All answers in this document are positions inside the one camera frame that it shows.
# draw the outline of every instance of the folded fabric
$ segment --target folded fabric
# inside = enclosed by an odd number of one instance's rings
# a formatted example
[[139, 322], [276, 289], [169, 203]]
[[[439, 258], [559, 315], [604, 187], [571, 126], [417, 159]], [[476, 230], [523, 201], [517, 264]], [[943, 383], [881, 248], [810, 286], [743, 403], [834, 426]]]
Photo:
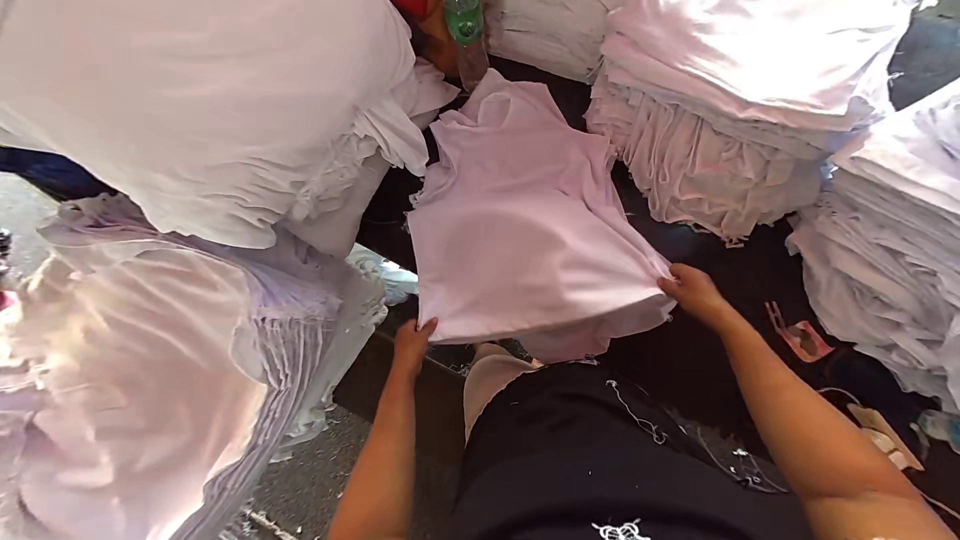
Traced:
[[676, 78], [661, 86], [739, 118], [846, 131], [889, 110], [886, 66], [917, 3], [628, 0], [608, 23]]
[[667, 319], [668, 263], [627, 222], [610, 142], [567, 126], [545, 85], [489, 70], [430, 128], [440, 162], [408, 225], [434, 342], [515, 336], [558, 361]]
[[[40, 232], [54, 256], [0, 328], [0, 377], [29, 368], [14, 389], [39, 396], [3, 470], [0, 524], [30, 529], [16, 537], [215, 536], [284, 437], [323, 428], [356, 340], [383, 316], [375, 276], [284, 231], [267, 250], [230, 248], [159, 233], [103, 196]], [[0, 418], [15, 422], [24, 407], [0, 382]]]
[[0, 126], [161, 232], [264, 248], [284, 216], [338, 208], [377, 151], [422, 175], [410, 117], [452, 95], [409, 38], [388, 0], [10, 2]]
[[[425, 129], [437, 117], [437, 109], [452, 101], [459, 91], [456, 86], [445, 83], [443, 74], [429, 62], [417, 59], [411, 79], [393, 92], [404, 110], [404, 115], [396, 120], [403, 122], [408, 120], [409, 116], [409, 120], [414, 122], [418, 130]], [[344, 152], [344, 155], [358, 159], [365, 156], [363, 160], [351, 161], [345, 165], [338, 173], [340, 182], [328, 184], [322, 194], [314, 196], [302, 192], [302, 205], [295, 207], [288, 217], [279, 222], [283, 228], [321, 253], [338, 258], [344, 258], [350, 253], [360, 231], [360, 219], [373, 194], [380, 187], [380, 181], [391, 164], [403, 165], [403, 160], [397, 156], [387, 160], [380, 153], [376, 153], [377, 146], [373, 142], [386, 141], [373, 124], [368, 127], [371, 129], [369, 137], [360, 138], [354, 134], [343, 139], [357, 144], [357, 150], [360, 147], [365, 148], [362, 152], [351, 149]], [[423, 137], [418, 131], [417, 140], [411, 139], [410, 143], [420, 144], [421, 141]], [[381, 152], [386, 152], [384, 147], [379, 148]]]
[[830, 333], [904, 390], [960, 404], [960, 81], [872, 126], [788, 246]]
[[624, 0], [588, 127], [612, 139], [655, 219], [739, 245], [811, 204], [824, 159], [893, 111], [886, 69], [914, 4]]
[[605, 70], [587, 125], [611, 139], [654, 219], [695, 224], [735, 245], [816, 199], [821, 162], [718, 132], [680, 106], [610, 82]]
[[491, 53], [584, 83], [600, 67], [607, 13], [623, 0], [502, 0], [484, 6]]

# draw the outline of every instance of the stack of t-shirts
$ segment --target stack of t-shirts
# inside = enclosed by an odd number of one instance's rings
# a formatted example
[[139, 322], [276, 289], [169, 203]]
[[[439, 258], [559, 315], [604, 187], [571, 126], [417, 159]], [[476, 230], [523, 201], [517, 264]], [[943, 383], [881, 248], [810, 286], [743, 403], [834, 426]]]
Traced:
[[342, 305], [367, 313], [358, 333], [383, 314], [382, 285], [343, 296], [370, 277], [283, 231], [227, 248], [104, 196], [40, 232], [54, 256], [3, 312], [2, 382], [22, 390], [0, 410], [29, 422], [5, 434], [5, 537], [215, 537], [352, 361], [330, 355]]
[[667, 319], [668, 263], [627, 222], [610, 142], [567, 126], [545, 85], [491, 69], [430, 129], [440, 162], [408, 225], [434, 342], [515, 336], [570, 360]]
[[915, 3], [626, 0], [588, 125], [654, 218], [735, 242], [810, 204], [822, 159], [892, 111], [886, 68]]
[[165, 233], [265, 248], [280, 219], [346, 204], [377, 152], [422, 175], [413, 119], [456, 95], [415, 67], [389, 0], [5, 7], [0, 126], [127, 193]]
[[960, 404], [960, 81], [874, 125], [788, 244], [830, 333]]
[[623, 0], [500, 0], [484, 5], [490, 52], [591, 82], [607, 13]]

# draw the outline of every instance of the white thread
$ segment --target white thread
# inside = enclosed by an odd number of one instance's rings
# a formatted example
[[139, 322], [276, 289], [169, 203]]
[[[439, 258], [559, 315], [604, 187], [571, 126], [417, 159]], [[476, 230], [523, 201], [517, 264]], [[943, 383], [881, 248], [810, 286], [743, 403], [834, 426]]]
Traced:
[[937, 501], [936, 499], [930, 497], [929, 495], [927, 495], [927, 494], [924, 493], [923, 491], [921, 491], [920, 494], [923, 495], [923, 496], [924, 496], [924, 499], [927, 499], [927, 500], [930, 502], [930, 504], [933, 504], [934, 506], [936, 506], [936, 507], [940, 508], [941, 510], [945, 511], [947, 514], [953, 516], [954, 519], [960, 520], [960, 514], [957, 514], [956, 512], [954, 512], [954, 511], [953, 511], [953, 508], [950, 508], [950, 507], [947, 506], [946, 504], [943, 504], [943, 503], [941, 503], [940, 501]]
[[786, 489], [785, 487], [781, 487], [781, 486], [777, 485], [776, 483], [774, 483], [771, 479], [768, 479], [767, 476], [763, 473], [763, 469], [761, 469], [760, 466], [756, 464], [756, 459], [754, 459], [754, 455], [753, 455], [753, 454], [749, 454], [749, 456], [750, 456], [750, 460], [753, 461], [753, 463], [754, 463], [754, 468], [757, 469], [757, 470], [760, 472], [760, 475], [763, 477], [763, 479], [765, 479], [765, 480], [767, 481], [767, 483], [769, 483], [770, 485], [776, 487], [777, 489], [779, 489], [779, 490], [782, 491], [783, 493], [790, 493], [790, 490], [789, 490], [789, 489]]
[[632, 522], [627, 522], [620, 527], [612, 525], [599, 526], [591, 523], [593, 528], [600, 531], [600, 537], [604, 540], [652, 540], [649, 536], [640, 536], [639, 518]]
[[659, 427], [656, 424], [654, 424], [653, 422], [650, 422], [649, 420], [643, 420], [641, 418], [637, 418], [634, 412], [630, 410], [630, 406], [627, 405], [627, 402], [623, 401], [623, 398], [620, 397], [620, 391], [617, 390], [616, 388], [616, 380], [608, 380], [607, 384], [613, 387], [613, 391], [616, 392], [616, 399], [620, 400], [620, 403], [622, 403], [623, 406], [627, 408], [627, 412], [630, 413], [630, 416], [634, 417], [636, 424], [640, 426], [642, 430], [650, 433], [650, 435], [654, 438], [655, 443], [657, 444], [665, 443], [666, 433], [663, 433], [663, 432], [657, 433], [657, 430], [659, 429]]
[[827, 386], [827, 387], [825, 387], [825, 388], [821, 388], [821, 389], [817, 390], [817, 393], [818, 393], [818, 394], [823, 394], [824, 392], [826, 392], [826, 391], [828, 391], [828, 390], [833, 390], [834, 392], [840, 392], [841, 394], [844, 394], [844, 395], [847, 396], [848, 398], [852, 399], [853, 402], [856, 403], [857, 405], [863, 406], [863, 404], [860, 403], [860, 400], [856, 399], [856, 396], [854, 396], [853, 394], [851, 394], [851, 393], [848, 392], [847, 390], [844, 390], [843, 388], [836, 388], [836, 387], [834, 387], [834, 386]]
[[[733, 477], [734, 480], [736, 480], [736, 481], [738, 481], [738, 482], [743, 481], [743, 479], [736, 473], [736, 468], [731, 467], [730, 469], [728, 469], [728, 468], [724, 467], [724, 466], [720, 463], [720, 461], [717, 460], [716, 456], [713, 455], [713, 452], [710, 451], [710, 447], [707, 445], [707, 442], [704, 441], [704, 436], [703, 436], [703, 434], [701, 433], [700, 426], [697, 426], [697, 438], [700, 439], [700, 446], [704, 447], [704, 450], [707, 451], [707, 455], [710, 456], [710, 459], [713, 460], [713, 463], [715, 463], [716, 466], [717, 466], [721, 471], [727, 473], [728, 475], [730, 475], [731, 477]], [[760, 472], [761, 475], [763, 475], [763, 471], [760, 470], [759, 467], [756, 467], [756, 469]], [[764, 493], [777, 493], [777, 492], [774, 491], [773, 489], [769, 489], [769, 488], [766, 488], [766, 487], [764, 487], [764, 486], [762, 486], [762, 485], [759, 485], [758, 482], [755, 482], [754, 480], [750, 479], [749, 477], [746, 477], [746, 475], [745, 475], [744, 477], [746, 478], [747, 483], [750, 485], [750, 487], [753, 487], [753, 488], [754, 488], [755, 490], [757, 490], [757, 491], [762, 491], [762, 492], [764, 492]], [[770, 482], [770, 480], [769, 480], [765, 475], [763, 475], [763, 477], [764, 477], [765, 479], [767, 479], [768, 482]], [[782, 487], [774, 484], [773, 482], [770, 482], [770, 483], [773, 484], [775, 487], [777, 487], [777, 489], [783, 491], [783, 493], [789, 493], [788, 491], [786, 491], [786, 490], [783, 489]]]

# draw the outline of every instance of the red object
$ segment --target red object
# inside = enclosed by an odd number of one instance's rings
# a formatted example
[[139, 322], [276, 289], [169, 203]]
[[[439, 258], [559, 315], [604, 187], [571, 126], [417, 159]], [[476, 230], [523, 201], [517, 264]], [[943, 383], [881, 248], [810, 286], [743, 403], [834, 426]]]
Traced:
[[392, 0], [398, 8], [410, 13], [414, 17], [426, 15], [427, 0]]

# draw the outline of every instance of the plastic bottle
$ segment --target plastic bottle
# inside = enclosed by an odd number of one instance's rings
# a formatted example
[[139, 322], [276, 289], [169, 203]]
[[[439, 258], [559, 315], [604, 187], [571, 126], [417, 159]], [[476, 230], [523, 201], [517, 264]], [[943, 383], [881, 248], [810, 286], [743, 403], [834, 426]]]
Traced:
[[467, 92], [480, 84], [490, 67], [483, 39], [483, 0], [444, 0], [446, 27], [457, 42], [457, 67]]
[[960, 417], [939, 410], [925, 410], [917, 424], [927, 435], [947, 441], [953, 451], [960, 454]]

